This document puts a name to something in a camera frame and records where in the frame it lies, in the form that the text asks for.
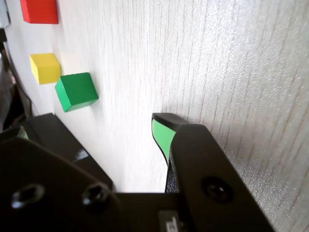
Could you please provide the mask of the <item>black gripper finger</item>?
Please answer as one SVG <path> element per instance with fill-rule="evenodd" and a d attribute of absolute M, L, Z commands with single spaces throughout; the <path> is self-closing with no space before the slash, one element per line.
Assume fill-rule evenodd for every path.
<path fill-rule="evenodd" d="M 271 232 L 273 228 L 210 131 L 172 113 L 152 114 L 152 135 L 183 196 L 191 230 Z"/>
<path fill-rule="evenodd" d="M 24 133 L 0 135 L 1 231 L 125 231 L 120 203 L 106 184 Z"/>

